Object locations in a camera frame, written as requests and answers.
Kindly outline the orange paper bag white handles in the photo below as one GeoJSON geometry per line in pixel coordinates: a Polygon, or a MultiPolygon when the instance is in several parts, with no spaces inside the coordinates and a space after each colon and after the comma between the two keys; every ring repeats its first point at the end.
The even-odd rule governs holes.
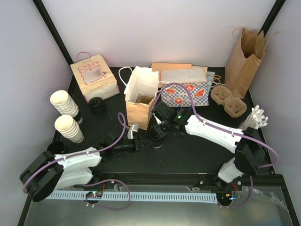
{"type": "Polygon", "coordinates": [[[149,67],[136,66],[130,69],[131,75],[128,82],[123,82],[125,87],[125,102],[127,123],[129,126],[138,124],[140,129],[146,130],[150,122],[150,111],[158,93],[158,87],[165,84],[159,80],[158,72],[149,67]]]}

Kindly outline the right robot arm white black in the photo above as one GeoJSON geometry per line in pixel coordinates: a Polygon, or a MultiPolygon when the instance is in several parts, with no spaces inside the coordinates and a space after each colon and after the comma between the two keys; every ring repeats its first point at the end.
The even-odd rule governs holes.
{"type": "Polygon", "coordinates": [[[265,157],[266,150],[254,141],[253,128],[247,130],[226,127],[193,113],[179,110],[159,102],[150,112],[157,123],[150,129],[153,142],[162,142],[170,133],[179,137],[193,135],[216,143],[233,153],[233,158],[224,163],[208,183],[220,190],[226,189],[240,176],[255,176],[265,157]]]}

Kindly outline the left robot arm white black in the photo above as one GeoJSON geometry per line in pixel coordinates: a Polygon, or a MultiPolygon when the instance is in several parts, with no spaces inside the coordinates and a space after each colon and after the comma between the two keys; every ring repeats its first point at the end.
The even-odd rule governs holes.
{"type": "Polygon", "coordinates": [[[24,191],[33,202],[40,202],[53,191],[75,186],[88,185],[98,187],[101,176],[92,171],[101,162],[110,161],[117,153],[141,151],[152,142],[150,139],[135,134],[130,127],[121,135],[111,131],[100,143],[83,151],[66,152],[65,144],[55,141],[49,150],[41,153],[20,175],[24,191]]]}

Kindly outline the paper coffee cup black sleeve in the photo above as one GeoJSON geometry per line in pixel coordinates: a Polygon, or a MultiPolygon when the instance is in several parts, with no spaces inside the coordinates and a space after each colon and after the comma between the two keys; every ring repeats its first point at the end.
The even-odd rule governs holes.
{"type": "Polygon", "coordinates": [[[150,140],[152,141],[152,147],[158,149],[162,146],[164,139],[159,138],[157,136],[150,136],[150,140]]]}

